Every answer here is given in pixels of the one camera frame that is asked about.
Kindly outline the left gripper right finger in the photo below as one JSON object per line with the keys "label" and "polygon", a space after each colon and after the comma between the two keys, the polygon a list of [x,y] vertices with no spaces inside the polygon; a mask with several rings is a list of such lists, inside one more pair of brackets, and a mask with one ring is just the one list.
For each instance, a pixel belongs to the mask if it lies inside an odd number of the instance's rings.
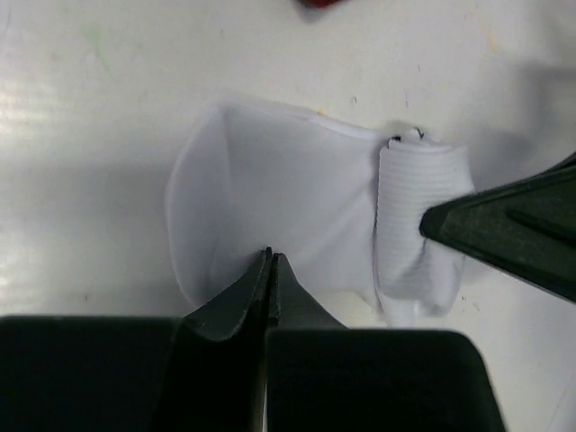
{"label": "left gripper right finger", "polygon": [[502,431],[480,352],[463,334],[351,329],[274,256],[266,332],[271,431]]}

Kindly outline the white sock black stripes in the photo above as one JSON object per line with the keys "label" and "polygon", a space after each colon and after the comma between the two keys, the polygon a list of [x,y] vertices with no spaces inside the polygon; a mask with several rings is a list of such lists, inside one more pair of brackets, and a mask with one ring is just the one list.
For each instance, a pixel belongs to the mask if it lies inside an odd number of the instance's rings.
{"label": "white sock black stripes", "polygon": [[166,221],[175,277],[200,306],[253,256],[288,257],[308,292],[354,292],[394,327],[442,316],[464,256],[425,239],[425,211],[473,191],[467,149],[278,106],[222,105],[175,163]]}

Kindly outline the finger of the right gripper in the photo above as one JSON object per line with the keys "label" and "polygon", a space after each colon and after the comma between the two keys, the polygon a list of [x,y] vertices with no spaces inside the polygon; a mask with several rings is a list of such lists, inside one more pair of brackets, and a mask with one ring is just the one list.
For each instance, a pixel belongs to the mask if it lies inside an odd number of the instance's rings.
{"label": "finger of the right gripper", "polygon": [[421,234],[562,298],[575,300],[575,158],[424,213]]}

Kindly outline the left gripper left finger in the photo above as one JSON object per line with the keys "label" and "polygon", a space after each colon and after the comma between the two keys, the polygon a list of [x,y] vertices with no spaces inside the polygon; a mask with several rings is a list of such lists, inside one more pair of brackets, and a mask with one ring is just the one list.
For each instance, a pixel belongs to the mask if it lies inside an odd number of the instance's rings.
{"label": "left gripper left finger", "polygon": [[4,431],[258,431],[273,254],[182,318],[1,321]]}

